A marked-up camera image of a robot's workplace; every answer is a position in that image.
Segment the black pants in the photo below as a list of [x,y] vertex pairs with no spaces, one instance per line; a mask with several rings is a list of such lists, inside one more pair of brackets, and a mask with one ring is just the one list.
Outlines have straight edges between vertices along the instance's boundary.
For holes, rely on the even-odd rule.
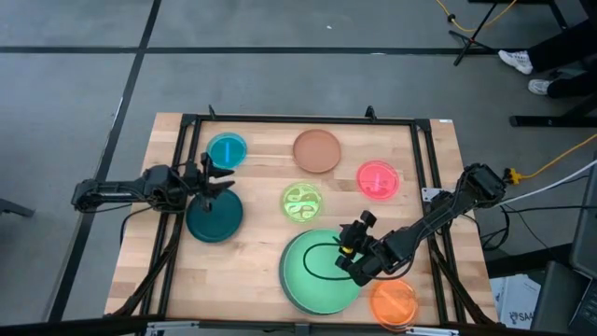
[[[597,53],[597,30],[584,21],[528,50],[533,69],[541,72],[553,69]],[[551,98],[584,96],[597,91],[597,66],[593,63],[586,73],[558,79],[548,87]]]

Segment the gray floor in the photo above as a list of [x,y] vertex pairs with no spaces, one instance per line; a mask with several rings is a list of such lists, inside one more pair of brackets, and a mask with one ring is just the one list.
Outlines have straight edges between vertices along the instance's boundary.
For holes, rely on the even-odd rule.
[[[128,2],[0,0],[0,46],[136,46],[151,0]],[[446,0],[462,25],[485,5]],[[579,22],[576,1],[559,1]],[[432,0],[164,0],[151,46],[306,46],[453,48],[450,26]],[[528,47],[557,34],[547,7],[516,6],[479,40]],[[91,177],[117,110],[131,55],[0,55],[0,197],[29,205],[32,219],[0,217],[0,324],[41,321],[77,214],[76,182]],[[147,55],[110,169],[111,179],[139,175],[156,112],[453,119],[465,163],[532,172],[593,130],[512,129],[511,114],[557,115],[576,100],[550,101],[526,90],[528,77],[495,57],[380,55]],[[511,189],[536,189],[586,164],[588,146],[539,177]],[[578,204],[584,182],[542,194],[520,208]],[[98,216],[66,318],[100,316],[118,257],[118,225],[127,211]],[[483,232],[504,224],[478,211]],[[571,241],[576,211],[525,219],[548,245]],[[518,218],[502,251],[541,248]]]

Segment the lime green dish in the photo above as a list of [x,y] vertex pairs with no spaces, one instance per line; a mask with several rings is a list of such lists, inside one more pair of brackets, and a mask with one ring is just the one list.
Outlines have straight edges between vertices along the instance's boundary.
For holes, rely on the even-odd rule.
[[[361,287],[353,280],[322,280],[307,273],[303,266],[305,251],[319,243],[335,243],[338,233],[332,230],[311,230],[295,237],[280,258],[280,284],[286,297],[300,311],[311,315],[341,312],[358,297]],[[335,265],[340,255],[337,246],[318,246],[307,255],[307,266],[318,275],[341,278],[348,273]]]
[[282,211],[293,221],[304,223],[313,220],[321,212],[323,199],[316,186],[294,183],[282,194]]

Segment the wooden tabletop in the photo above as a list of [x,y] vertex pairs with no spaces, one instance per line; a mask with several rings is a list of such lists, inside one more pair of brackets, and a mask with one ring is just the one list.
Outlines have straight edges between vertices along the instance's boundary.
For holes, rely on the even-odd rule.
[[[147,146],[143,170],[156,164],[171,164],[181,114],[159,113]],[[463,171],[454,125],[450,120],[432,120],[442,187],[454,188]],[[295,138],[309,129],[324,129],[340,140],[342,156],[332,171],[311,174],[293,162]],[[370,234],[381,237],[414,223],[422,215],[410,129],[406,126],[291,124],[257,122],[211,122],[201,124],[198,155],[219,133],[234,132],[247,143],[247,156],[237,167],[231,188],[243,202],[244,219],[229,240],[206,244],[195,239],[187,227],[183,229],[167,316],[185,319],[247,321],[310,321],[329,323],[375,323],[368,308],[368,295],[373,282],[363,287],[358,299],[346,310],[334,315],[307,315],[285,297],[278,279],[278,263],[286,244],[310,229],[339,230],[339,224],[352,223],[368,209],[377,218]],[[186,157],[190,134],[183,158]],[[423,134],[423,163],[427,185],[431,174],[426,158]],[[376,202],[365,197],[355,182],[358,167],[369,160],[383,160],[396,168],[400,189],[390,200]],[[322,192],[324,209],[321,216],[307,224],[290,222],[281,212],[280,197],[285,187],[294,182],[315,184]],[[134,206],[132,211],[143,207]],[[107,300],[107,313],[117,310],[146,275],[160,215],[144,212],[129,220],[120,249],[117,268]],[[171,216],[170,227],[174,222]],[[460,217],[451,227],[458,273],[473,300],[490,318],[496,320],[477,228],[469,219]],[[429,253],[423,242],[414,265],[403,278],[416,291],[420,311],[417,324],[438,323]],[[161,278],[157,281],[161,287]],[[454,318],[450,286],[444,279],[448,312]],[[157,311],[160,291],[154,290],[151,312]]]

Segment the large green plate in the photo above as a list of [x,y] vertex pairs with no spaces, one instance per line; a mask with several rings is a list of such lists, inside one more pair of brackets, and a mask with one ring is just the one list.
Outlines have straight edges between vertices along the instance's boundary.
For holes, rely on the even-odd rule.
[[[286,297],[301,311],[313,315],[329,315],[348,307],[360,292],[352,280],[321,280],[307,273],[302,257],[314,244],[334,243],[338,233],[332,230],[303,232],[285,248],[280,259],[280,283]],[[315,273],[327,277],[345,277],[348,273],[335,265],[340,255],[336,246],[316,247],[307,255],[307,265]]]

